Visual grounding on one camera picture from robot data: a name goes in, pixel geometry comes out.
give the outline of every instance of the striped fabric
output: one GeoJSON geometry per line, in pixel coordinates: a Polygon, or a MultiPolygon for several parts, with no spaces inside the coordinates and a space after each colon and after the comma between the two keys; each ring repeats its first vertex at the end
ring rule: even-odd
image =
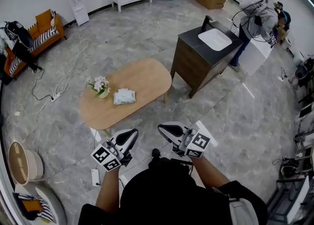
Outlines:
{"type": "Polygon", "coordinates": [[[34,27],[37,23],[34,23],[32,26],[30,26],[27,30],[30,30],[32,27],[34,27]]]}
{"type": "Polygon", "coordinates": [[[50,210],[48,203],[44,199],[41,199],[40,197],[34,197],[34,196],[29,196],[29,195],[24,195],[24,194],[19,194],[19,199],[39,200],[40,205],[43,207],[44,211],[38,212],[38,214],[37,214],[38,218],[42,218],[42,219],[45,219],[45,220],[50,221],[52,223],[55,223],[53,213],[50,210]]]}
{"type": "MultiPolygon", "coordinates": [[[[47,42],[50,38],[52,38],[53,36],[59,34],[59,32],[57,31],[56,27],[52,27],[51,29],[49,29],[48,31],[42,33],[39,37],[37,37],[34,40],[34,46],[29,49],[28,51],[30,53],[32,53],[34,50],[36,50],[38,47],[40,47],[41,45],[43,45],[45,42],[47,42]]],[[[22,60],[20,60],[17,56],[14,58],[13,62],[11,62],[11,66],[10,66],[10,76],[12,76],[14,74],[14,72],[16,71],[16,69],[18,68],[19,64],[22,62],[22,60]]]]}
{"type": "Polygon", "coordinates": [[[50,14],[51,14],[51,19],[54,18],[54,16],[55,16],[55,11],[52,11],[52,10],[50,9],[50,14]]]}

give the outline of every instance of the oval table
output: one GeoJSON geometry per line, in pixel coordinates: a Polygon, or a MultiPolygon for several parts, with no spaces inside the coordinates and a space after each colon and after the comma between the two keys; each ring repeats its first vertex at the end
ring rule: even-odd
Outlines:
{"type": "Polygon", "coordinates": [[[164,95],[166,103],[166,93],[172,82],[169,71],[160,62],[151,58],[127,64],[106,78],[110,82],[110,94],[101,99],[91,88],[86,88],[80,97],[79,108],[82,118],[90,128],[104,130],[109,137],[111,134],[108,128],[158,97],[164,95]],[[122,88],[135,91],[134,103],[124,105],[113,103],[113,94],[122,88]]]}

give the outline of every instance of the orange sofa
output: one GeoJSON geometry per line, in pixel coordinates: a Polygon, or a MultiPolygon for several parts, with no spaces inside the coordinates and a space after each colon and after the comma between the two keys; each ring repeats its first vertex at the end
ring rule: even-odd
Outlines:
{"type": "MultiPolygon", "coordinates": [[[[36,23],[30,27],[28,31],[34,40],[33,48],[29,49],[33,58],[38,56],[52,43],[65,37],[60,16],[56,14],[55,11],[50,10],[36,16],[36,23]]],[[[7,52],[7,58],[4,71],[8,76],[14,78],[26,66],[26,63],[15,57],[11,49],[6,48],[5,50],[7,52]]]]}

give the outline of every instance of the gray marble floor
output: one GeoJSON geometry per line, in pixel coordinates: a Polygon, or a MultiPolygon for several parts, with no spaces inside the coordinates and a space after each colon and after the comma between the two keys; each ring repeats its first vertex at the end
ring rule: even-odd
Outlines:
{"type": "MultiPolygon", "coordinates": [[[[82,205],[94,204],[100,189],[91,182],[95,163],[89,155],[94,137],[78,107],[86,78],[109,74],[128,62],[150,56],[170,70],[179,33],[199,27],[207,14],[230,27],[228,18],[237,11],[238,6],[231,2],[223,9],[207,10],[195,0],[138,2],[123,7],[121,13],[110,8],[92,15],[81,27],[71,26],[66,30],[68,40],[41,55],[38,63],[46,72],[34,90],[38,97],[53,93],[89,40],[85,54],[90,58],[82,64],[83,56],[79,56],[64,81],[71,83],[69,90],[54,103],[47,103],[37,115],[22,112],[10,117],[3,128],[6,151],[13,141],[38,149],[48,178],[46,185],[62,201],[68,224],[77,224],[82,205]],[[78,30],[85,32],[82,38],[77,37],[78,30]]],[[[228,67],[192,99],[188,97],[189,87],[176,75],[166,105],[157,99],[111,128],[115,132],[136,127],[140,132],[132,150],[133,160],[120,169],[121,180],[126,183],[146,169],[153,148],[159,148],[163,156],[176,157],[157,132],[159,123],[178,120],[191,126],[201,121],[218,144],[208,148],[206,157],[230,179],[267,200],[278,176],[278,166],[272,161],[293,152],[292,123],[298,110],[290,84],[278,79],[281,66],[287,74],[295,68],[288,54],[276,46],[252,76],[228,67]]],[[[10,115],[13,102],[23,104],[28,113],[39,111],[46,103],[47,99],[37,101],[31,95],[39,76],[25,70],[4,88],[5,117],[10,115]]],[[[21,110],[17,105],[14,112],[21,110]]],[[[202,185],[196,172],[193,176],[202,185]]]]}

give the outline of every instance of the forearm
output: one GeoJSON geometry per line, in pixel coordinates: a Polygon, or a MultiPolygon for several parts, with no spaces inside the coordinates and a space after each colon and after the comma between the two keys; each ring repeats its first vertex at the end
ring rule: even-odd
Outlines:
{"type": "Polygon", "coordinates": [[[119,168],[106,172],[96,207],[107,213],[114,213],[119,209],[119,168]]]}
{"type": "Polygon", "coordinates": [[[204,156],[199,159],[191,158],[204,186],[207,189],[219,188],[230,180],[214,167],[204,156]]]}

